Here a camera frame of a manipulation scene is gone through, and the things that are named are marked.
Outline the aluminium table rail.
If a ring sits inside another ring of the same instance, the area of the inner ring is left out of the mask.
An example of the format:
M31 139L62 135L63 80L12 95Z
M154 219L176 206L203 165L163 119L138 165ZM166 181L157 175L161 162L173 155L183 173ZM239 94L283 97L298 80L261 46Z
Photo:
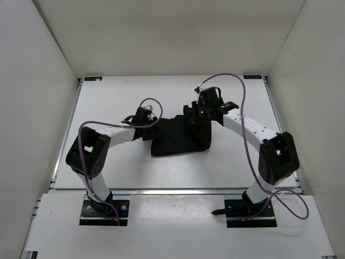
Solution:
M239 195L244 188L111 189L114 195Z

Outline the right blue table label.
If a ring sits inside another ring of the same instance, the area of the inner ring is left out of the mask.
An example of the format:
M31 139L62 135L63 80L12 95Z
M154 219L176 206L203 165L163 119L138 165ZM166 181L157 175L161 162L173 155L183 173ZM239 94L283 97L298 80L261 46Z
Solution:
M259 74L246 74L246 75L243 75L243 78L247 80L254 80L254 79L262 79L262 76Z

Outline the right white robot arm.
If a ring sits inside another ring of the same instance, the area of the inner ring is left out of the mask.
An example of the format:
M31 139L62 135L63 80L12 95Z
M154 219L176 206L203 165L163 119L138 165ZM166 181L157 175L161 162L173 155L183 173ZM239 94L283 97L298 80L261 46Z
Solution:
M243 138L244 145L251 145L259 153L258 172L255 181L244 191L241 208L244 214L254 216L271 196L276 186L300 167L294 139L288 132L278 133L258 123L244 113L244 106L231 101L224 102L218 87L197 87L197 100L184 107L191 114L187 125L195 136L206 140L206 131L213 121Z

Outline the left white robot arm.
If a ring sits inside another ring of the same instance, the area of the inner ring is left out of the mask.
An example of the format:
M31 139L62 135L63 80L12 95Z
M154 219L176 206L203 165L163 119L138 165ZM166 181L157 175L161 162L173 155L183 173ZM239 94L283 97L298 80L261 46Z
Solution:
M151 140L160 119L153 115L152 106L139 106L135 115L128 116L119 125L87 121L79 128L66 163L81 178L99 214L106 215L113 208L112 193L102 176L108 150L137 139Z

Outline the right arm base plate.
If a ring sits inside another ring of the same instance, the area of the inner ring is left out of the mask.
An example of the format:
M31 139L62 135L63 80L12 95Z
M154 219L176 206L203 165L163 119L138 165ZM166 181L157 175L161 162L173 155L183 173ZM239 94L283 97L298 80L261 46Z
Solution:
M225 215L227 228L275 228L278 226L272 202L265 201L250 207L244 200L226 199L224 208L216 209L212 215Z

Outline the blue table label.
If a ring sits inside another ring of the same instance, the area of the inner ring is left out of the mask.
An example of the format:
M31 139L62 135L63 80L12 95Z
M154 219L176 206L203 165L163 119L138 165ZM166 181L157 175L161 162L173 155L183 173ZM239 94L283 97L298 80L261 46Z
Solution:
M102 81L102 77L85 77L84 81Z
M246 74L246 75L243 75L243 78L247 80L254 80L254 79L262 79L262 76L259 74Z

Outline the left blue table label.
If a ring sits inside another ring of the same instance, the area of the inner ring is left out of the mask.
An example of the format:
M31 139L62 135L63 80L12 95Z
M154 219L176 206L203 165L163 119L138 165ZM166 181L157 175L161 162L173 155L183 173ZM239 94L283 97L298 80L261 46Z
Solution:
M102 77L85 77L84 81L102 81Z

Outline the black pleated skirt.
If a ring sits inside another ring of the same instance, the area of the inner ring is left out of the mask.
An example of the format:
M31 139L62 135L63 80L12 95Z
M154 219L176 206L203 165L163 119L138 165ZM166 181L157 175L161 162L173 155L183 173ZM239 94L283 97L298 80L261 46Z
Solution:
M172 119L162 118L156 124L157 136L151 143L151 156L171 156L204 152L211 146L211 122L189 125L188 118L177 115Z

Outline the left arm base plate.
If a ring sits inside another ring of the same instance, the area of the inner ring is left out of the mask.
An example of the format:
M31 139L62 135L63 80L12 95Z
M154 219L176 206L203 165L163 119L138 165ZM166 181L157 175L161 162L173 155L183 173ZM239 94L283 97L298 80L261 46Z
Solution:
M79 224L81 226L127 226L130 200L113 198L112 203L118 217L110 206L84 197Z

